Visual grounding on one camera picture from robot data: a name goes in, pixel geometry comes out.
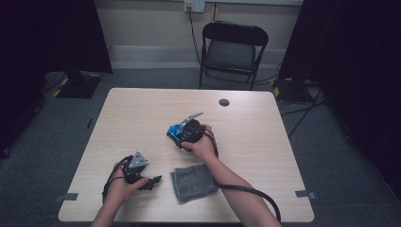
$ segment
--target hand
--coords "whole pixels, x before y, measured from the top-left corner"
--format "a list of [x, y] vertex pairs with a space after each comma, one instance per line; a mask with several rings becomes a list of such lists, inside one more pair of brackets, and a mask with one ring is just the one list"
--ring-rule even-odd
[[133, 184], [127, 183], [124, 178], [124, 173], [122, 170], [122, 165], [125, 165], [127, 163], [128, 161], [126, 160], [117, 168], [116, 172], [114, 173], [114, 176], [112, 177], [112, 179], [114, 180], [110, 182], [107, 197], [106, 200], [104, 201], [105, 204], [109, 204], [115, 208], [119, 208], [124, 202], [126, 202], [130, 198], [130, 196], [134, 191], [138, 190], [138, 188], [145, 185], [149, 180], [149, 178], [142, 178], [136, 183]]
[[[205, 133], [214, 138], [212, 127], [209, 125], [203, 125], [205, 127]], [[190, 148], [193, 152], [200, 157], [204, 162], [209, 158], [217, 158], [215, 154], [215, 147], [213, 146], [212, 140], [204, 135], [197, 143], [182, 142], [181, 145], [184, 148]]]

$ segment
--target black chair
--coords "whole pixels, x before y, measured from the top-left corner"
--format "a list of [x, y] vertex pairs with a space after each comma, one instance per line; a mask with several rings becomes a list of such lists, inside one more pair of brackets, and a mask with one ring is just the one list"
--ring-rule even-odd
[[269, 42], [269, 36], [258, 26], [248, 26], [230, 22], [216, 21], [209, 23], [202, 31], [202, 50], [200, 62], [200, 84], [203, 71], [208, 70], [252, 77], [251, 88], [256, 79], [263, 51]]

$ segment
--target gray cloth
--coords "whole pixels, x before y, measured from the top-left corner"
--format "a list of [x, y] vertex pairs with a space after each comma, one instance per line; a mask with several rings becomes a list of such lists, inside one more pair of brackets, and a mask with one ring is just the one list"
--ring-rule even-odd
[[178, 201], [187, 202], [218, 191], [205, 164], [175, 168], [170, 175]]

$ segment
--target black tape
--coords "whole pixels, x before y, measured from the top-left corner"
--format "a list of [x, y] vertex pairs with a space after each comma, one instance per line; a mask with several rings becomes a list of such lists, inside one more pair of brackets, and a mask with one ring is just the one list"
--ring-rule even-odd
[[302, 191], [295, 191], [295, 195], [297, 195], [297, 198], [301, 198], [301, 197], [308, 197], [311, 200], [316, 199], [316, 194], [314, 192], [308, 192], [306, 190], [302, 190]]
[[63, 201], [76, 201], [78, 193], [65, 193], [62, 196], [56, 196], [53, 202], [63, 202]]

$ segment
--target white wall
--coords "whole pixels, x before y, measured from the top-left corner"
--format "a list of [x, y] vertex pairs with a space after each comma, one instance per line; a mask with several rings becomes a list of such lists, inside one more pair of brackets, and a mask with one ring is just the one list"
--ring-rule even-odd
[[[108, 45], [192, 46], [191, 25], [178, 1], [96, 1]], [[252, 24], [264, 28], [268, 49], [286, 49], [300, 6], [205, 4], [204, 13], [194, 13], [194, 30], [201, 44], [201, 30], [213, 20]]]

